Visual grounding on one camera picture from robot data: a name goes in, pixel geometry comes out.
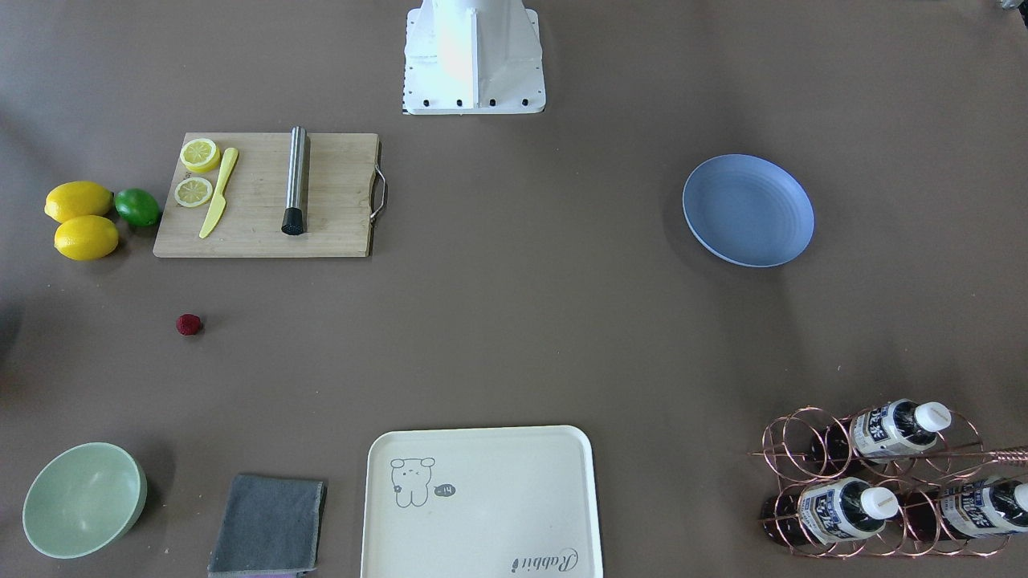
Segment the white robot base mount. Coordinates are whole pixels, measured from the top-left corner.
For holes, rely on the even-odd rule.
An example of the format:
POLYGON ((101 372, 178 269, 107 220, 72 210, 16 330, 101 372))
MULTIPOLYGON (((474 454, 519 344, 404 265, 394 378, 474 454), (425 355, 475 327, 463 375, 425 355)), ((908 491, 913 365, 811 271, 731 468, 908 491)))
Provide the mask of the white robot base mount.
POLYGON ((406 15, 407 115, 545 110, 539 15, 521 1, 423 1, 406 15))

